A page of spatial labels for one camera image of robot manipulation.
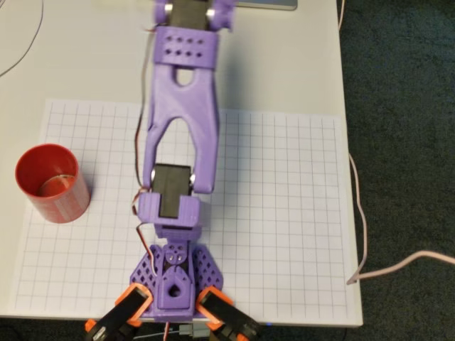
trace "wire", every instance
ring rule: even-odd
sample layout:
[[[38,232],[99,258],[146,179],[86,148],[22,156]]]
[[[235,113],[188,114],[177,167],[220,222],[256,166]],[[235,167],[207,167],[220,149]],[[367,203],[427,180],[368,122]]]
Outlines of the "wire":
[[[163,341],[166,341],[169,335],[169,322],[166,322],[166,325],[164,326],[164,335],[163,335]]]
[[[354,179],[355,179],[355,194],[357,197],[357,208],[360,212],[360,215],[362,217],[362,223],[363,223],[363,257],[362,261],[360,262],[360,265],[357,268],[357,271],[351,276],[350,279],[348,279],[347,284],[353,284],[358,280],[361,279],[367,279],[367,278],[373,278],[373,277],[378,277],[386,274],[391,274],[392,272],[395,272],[397,270],[400,270],[404,266],[408,265],[412,261],[415,261],[418,258],[422,257],[429,257],[433,259],[437,259],[438,261],[443,261],[449,264],[455,265],[455,258],[446,256],[444,254],[440,254],[438,252],[434,251],[426,251],[426,250],[421,250],[418,252],[415,252],[408,256],[407,258],[403,259],[400,263],[395,264],[393,266],[389,266],[388,268],[380,269],[377,271],[371,271],[367,272],[364,274],[361,274],[360,271],[362,270],[363,266],[365,265],[365,262],[367,260],[367,255],[368,255],[368,248],[367,248],[367,222],[365,218],[365,214],[363,213],[362,205],[360,204],[360,186],[359,186],[359,180],[358,180],[358,174],[357,174],[357,168],[355,167],[354,159],[352,155],[349,154],[349,161],[350,165],[353,168],[354,172]]]
[[[343,25],[344,5],[345,4],[346,4],[346,0],[343,0],[341,2],[340,19],[338,20],[338,30],[341,30],[341,25]]]
[[[172,332],[168,332],[168,334],[179,334],[179,331],[178,330],[174,330]],[[162,335],[164,335],[164,332],[156,332],[154,334],[148,334],[148,335],[141,335],[141,336],[133,337],[133,340],[146,339],[148,337],[162,336]]]
[[[153,254],[153,252],[151,252],[150,248],[147,246],[147,243],[145,242],[145,238],[144,238],[144,236],[142,235],[142,232],[141,232],[141,226],[143,224],[145,224],[145,223],[142,222],[141,224],[137,225],[136,226],[136,231],[137,231],[137,234],[139,235],[139,238],[141,239],[142,245],[144,245],[145,250],[147,250],[147,253],[149,254],[150,264],[151,264],[151,272],[156,278],[157,275],[156,275],[156,271],[155,271],[154,254]]]
[[[4,75],[6,75],[8,72],[10,72],[12,69],[15,68],[16,65],[18,65],[24,58],[25,56],[27,55],[27,53],[29,52],[29,50],[31,49],[31,46],[33,45],[33,42],[35,41],[36,39],[36,36],[38,35],[38,32],[40,31],[40,28],[41,28],[41,24],[43,22],[43,17],[44,17],[44,0],[41,0],[41,17],[40,17],[40,22],[38,24],[38,27],[36,29],[36,32],[35,32],[35,35],[33,36],[31,42],[30,42],[30,45],[28,45],[27,47],[27,50],[26,52],[22,55],[22,57],[19,58],[19,60],[17,62],[15,62],[12,66],[8,67],[5,71],[3,71],[2,73],[0,73],[0,77],[3,77]]]
[[[144,116],[145,108],[145,97],[146,97],[146,76],[147,76],[147,67],[149,66],[150,60],[150,50],[151,44],[154,40],[155,30],[158,25],[155,25],[149,32],[149,37],[147,38],[147,43],[145,47],[145,56],[144,62],[142,64],[141,72],[141,109],[139,110],[139,119],[137,122],[136,134],[134,135],[134,157],[135,157],[135,168],[136,168],[136,179],[140,188],[143,188],[141,177],[139,176],[139,134],[141,132],[142,118]]]

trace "red plastic cup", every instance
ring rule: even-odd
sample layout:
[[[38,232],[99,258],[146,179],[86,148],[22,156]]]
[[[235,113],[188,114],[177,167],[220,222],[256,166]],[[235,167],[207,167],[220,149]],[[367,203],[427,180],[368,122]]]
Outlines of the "red plastic cup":
[[[90,202],[76,157],[57,144],[42,144],[25,152],[16,165],[16,182],[50,222],[71,222]]]

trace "hole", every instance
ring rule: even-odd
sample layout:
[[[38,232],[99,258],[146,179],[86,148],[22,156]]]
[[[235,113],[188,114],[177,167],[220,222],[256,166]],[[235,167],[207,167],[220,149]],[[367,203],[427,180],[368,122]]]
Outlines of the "hole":
[[[180,288],[175,284],[169,289],[170,297],[179,297],[181,294]]]
[[[193,80],[193,71],[176,68],[176,82],[182,86],[190,84],[191,80]]]

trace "clamp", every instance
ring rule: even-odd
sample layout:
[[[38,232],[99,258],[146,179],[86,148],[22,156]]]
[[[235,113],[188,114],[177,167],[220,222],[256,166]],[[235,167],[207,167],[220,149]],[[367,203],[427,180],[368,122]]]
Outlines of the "clamp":
[[[153,296],[150,290],[132,283],[115,301],[111,309],[101,320],[89,319],[85,323],[85,341],[133,340],[141,326],[139,317],[150,306]]]
[[[199,294],[196,309],[210,320],[206,325],[219,341],[254,341],[260,336],[262,326],[213,286]]]

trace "mounting hole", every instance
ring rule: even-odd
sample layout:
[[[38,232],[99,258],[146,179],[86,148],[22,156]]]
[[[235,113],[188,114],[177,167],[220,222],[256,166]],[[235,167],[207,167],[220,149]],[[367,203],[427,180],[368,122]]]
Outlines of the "mounting hole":
[[[179,297],[181,294],[180,288],[175,284],[169,289],[170,297]]]

